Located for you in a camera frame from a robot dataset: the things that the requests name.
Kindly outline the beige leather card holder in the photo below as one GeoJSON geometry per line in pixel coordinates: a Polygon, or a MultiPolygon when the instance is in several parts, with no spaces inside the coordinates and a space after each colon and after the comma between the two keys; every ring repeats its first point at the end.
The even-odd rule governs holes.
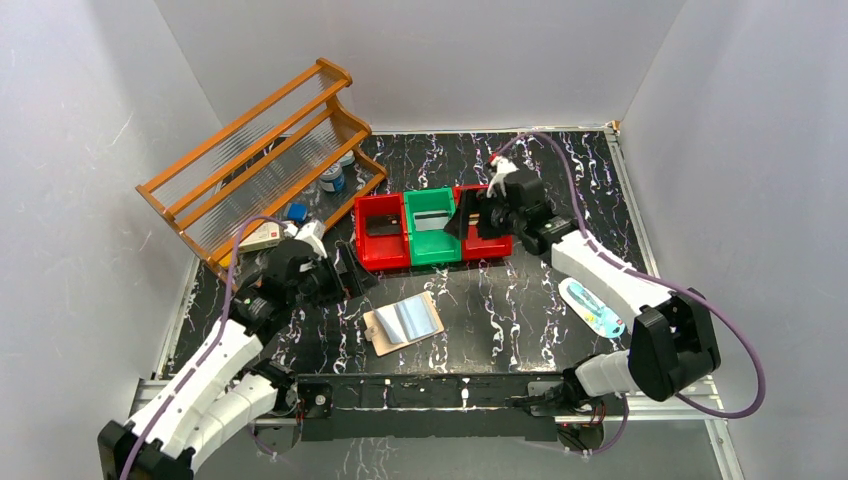
{"type": "Polygon", "coordinates": [[[379,307],[363,315],[365,338],[378,357],[444,332],[445,327],[429,292],[379,307]]]}

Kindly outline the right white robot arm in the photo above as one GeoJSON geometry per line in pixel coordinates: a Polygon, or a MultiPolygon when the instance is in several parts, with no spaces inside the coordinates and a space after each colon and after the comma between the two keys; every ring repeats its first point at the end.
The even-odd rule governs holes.
{"type": "Polygon", "coordinates": [[[720,366],[710,313],[692,292],[639,278],[582,233],[576,218],[557,214],[542,182],[531,174],[512,172],[501,186],[463,190],[443,230],[466,240],[471,226],[482,239],[515,236],[529,253],[549,257],[555,270],[610,307],[631,336],[628,349],[597,354],[565,369],[561,385],[517,400],[516,406],[556,401],[587,414],[605,395],[637,391],[662,402],[720,366]]]}

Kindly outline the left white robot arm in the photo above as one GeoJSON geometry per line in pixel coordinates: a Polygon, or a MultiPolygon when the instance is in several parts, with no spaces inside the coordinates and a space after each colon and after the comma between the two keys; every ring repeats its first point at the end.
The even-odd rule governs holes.
{"type": "Polygon", "coordinates": [[[267,264],[225,299],[221,318],[176,376],[97,446],[106,479],[192,479],[202,464],[258,417],[286,416],[303,401],[297,375],[259,355],[295,310],[364,295],[377,283],[347,242],[336,258],[321,241],[284,240],[267,264]]]}

